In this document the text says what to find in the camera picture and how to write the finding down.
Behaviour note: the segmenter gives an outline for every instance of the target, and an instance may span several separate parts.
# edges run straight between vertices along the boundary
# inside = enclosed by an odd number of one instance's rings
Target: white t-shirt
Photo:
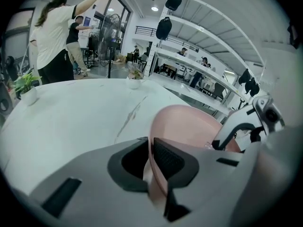
[[[36,40],[38,48],[37,69],[49,64],[66,48],[68,20],[74,18],[76,6],[63,6],[48,12],[42,26],[37,27],[29,38]]]

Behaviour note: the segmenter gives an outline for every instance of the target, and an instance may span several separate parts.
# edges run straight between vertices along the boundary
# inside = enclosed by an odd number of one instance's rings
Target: potted plant
[[[37,90],[32,82],[41,77],[34,77],[33,73],[25,74],[15,81],[15,91],[21,92],[21,101],[30,106],[37,100]]]
[[[130,89],[137,89],[141,85],[141,79],[143,79],[142,72],[135,66],[128,65],[129,74],[126,78],[126,83]]]

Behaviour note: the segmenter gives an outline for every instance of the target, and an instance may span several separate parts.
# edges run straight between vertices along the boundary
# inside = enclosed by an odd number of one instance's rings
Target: shoe
[[[86,69],[86,70],[81,69],[81,72],[89,72],[89,71],[90,71],[90,69]]]

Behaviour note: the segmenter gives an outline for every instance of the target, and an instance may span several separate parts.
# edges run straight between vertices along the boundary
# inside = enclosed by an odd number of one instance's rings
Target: white plant pot
[[[36,90],[36,88],[33,87],[27,93],[21,94],[21,101],[24,102],[27,106],[30,106],[35,101],[37,101],[37,90]]]
[[[126,78],[126,84],[130,89],[137,89],[141,86],[141,80]]]

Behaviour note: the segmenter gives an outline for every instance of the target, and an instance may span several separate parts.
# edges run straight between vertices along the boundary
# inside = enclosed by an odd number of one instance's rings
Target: long hair
[[[66,4],[67,0],[52,0],[49,2],[42,10],[40,18],[38,19],[37,23],[35,24],[36,27],[42,26],[43,23],[47,19],[47,14],[51,9],[55,9],[61,6],[61,4]]]

